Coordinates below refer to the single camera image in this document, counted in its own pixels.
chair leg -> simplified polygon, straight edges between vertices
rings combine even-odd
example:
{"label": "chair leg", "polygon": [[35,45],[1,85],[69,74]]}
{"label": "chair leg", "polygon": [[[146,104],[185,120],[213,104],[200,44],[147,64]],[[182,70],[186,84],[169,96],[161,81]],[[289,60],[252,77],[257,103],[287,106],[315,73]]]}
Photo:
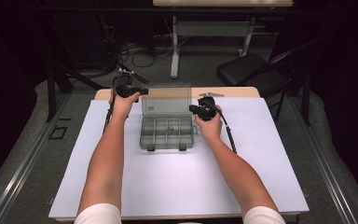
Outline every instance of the chair leg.
{"label": "chair leg", "polygon": [[279,115],[281,114],[281,109],[282,109],[282,105],[283,105],[283,100],[284,100],[284,96],[286,95],[286,91],[282,91],[281,93],[281,100],[279,102],[279,105],[278,105],[278,110],[277,110],[277,113],[275,115],[275,122],[278,121],[279,119]]}

gray carpet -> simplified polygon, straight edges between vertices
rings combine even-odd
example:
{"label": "gray carpet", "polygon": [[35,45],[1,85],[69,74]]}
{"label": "gray carpet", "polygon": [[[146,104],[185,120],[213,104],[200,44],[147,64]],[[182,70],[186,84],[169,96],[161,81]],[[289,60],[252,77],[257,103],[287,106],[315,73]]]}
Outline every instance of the gray carpet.
{"label": "gray carpet", "polygon": [[[242,43],[235,38],[214,39],[213,43],[210,39],[207,40],[188,39],[180,48],[179,78],[176,80],[170,79],[171,56],[156,57],[154,63],[146,68],[135,66],[152,62],[150,56],[142,54],[133,58],[135,65],[131,62],[131,57],[125,64],[137,74],[153,82],[188,82],[194,87],[223,86],[215,76],[215,67],[236,58],[237,49],[241,47]],[[274,37],[254,36],[250,51],[267,58],[273,43]],[[104,86],[110,86],[115,74],[116,72],[93,80]],[[57,128],[66,127],[66,133],[63,139],[47,139],[44,142],[31,173],[29,173],[16,200],[8,209],[4,218],[5,223],[56,223],[55,220],[48,218],[51,205],[47,204],[47,201],[49,198],[55,197],[57,193],[77,134],[94,93],[89,87],[77,80],[73,80],[73,84],[76,89],[54,124],[57,125]],[[37,91],[38,104],[33,116],[0,171],[0,198],[19,163],[21,163],[21,159],[32,149],[33,142],[41,132],[41,127],[47,117],[46,83],[42,83]],[[310,211],[300,215],[300,223],[343,223],[317,162],[315,162],[315,156],[310,149],[310,142],[302,131],[300,122],[302,121],[296,118],[296,110],[292,107],[291,102],[286,100],[283,104],[281,118],[276,125],[300,186],[309,194],[307,202]],[[323,102],[314,94],[311,96],[310,122],[358,220],[358,186],[331,144]],[[62,129],[58,129],[52,137],[60,137],[61,131]],[[230,223],[241,223],[238,219],[208,219],[202,221],[204,223],[227,223],[228,221]],[[159,223],[173,222],[165,220]]]}

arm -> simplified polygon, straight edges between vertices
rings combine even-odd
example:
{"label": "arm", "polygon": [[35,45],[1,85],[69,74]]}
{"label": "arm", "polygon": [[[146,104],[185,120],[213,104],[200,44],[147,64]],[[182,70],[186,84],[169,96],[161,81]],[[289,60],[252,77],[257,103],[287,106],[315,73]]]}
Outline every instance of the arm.
{"label": "arm", "polygon": [[140,96],[116,96],[112,118],[95,148],[77,214],[96,203],[111,203],[121,208],[121,183],[124,166],[124,123],[132,103]]}
{"label": "arm", "polygon": [[222,121],[220,115],[209,121],[196,116],[203,137],[210,146],[228,186],[240,204],[244,216],[251,208],[266,206],[278,212],[263,182],[253,167],[235,154],[220,138]]}

box lid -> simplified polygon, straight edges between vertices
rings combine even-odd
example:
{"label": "box lid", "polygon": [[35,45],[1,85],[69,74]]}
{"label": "box lid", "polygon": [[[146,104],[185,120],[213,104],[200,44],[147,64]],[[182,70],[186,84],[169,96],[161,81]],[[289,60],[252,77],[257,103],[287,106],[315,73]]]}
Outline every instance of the box lid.
{"label": "box lid", "polygon": [[142,96],[144,117],[190,116],[191,88],[189,84],[147,85],[147,95]]}

hand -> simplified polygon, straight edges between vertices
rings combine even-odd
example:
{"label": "hand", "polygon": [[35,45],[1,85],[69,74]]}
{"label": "hand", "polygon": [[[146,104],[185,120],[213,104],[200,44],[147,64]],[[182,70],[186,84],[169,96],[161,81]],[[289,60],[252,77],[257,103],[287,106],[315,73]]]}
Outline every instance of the hand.
{"label": "hand", "polygon": [[220,133],[222,132],[222,120],[219,113],[216,113],[213,119],[203,121],[196,115],[196,123],[200,126],[201,132],[205,140],[220,139]]}
{"label": "hand", "polygon": [[112,119],[125,120],[130,114],[132,104],[139,99],[140,95],[140,92],[136,92],[127,98],[116,95],[115,104],[113,106]]}

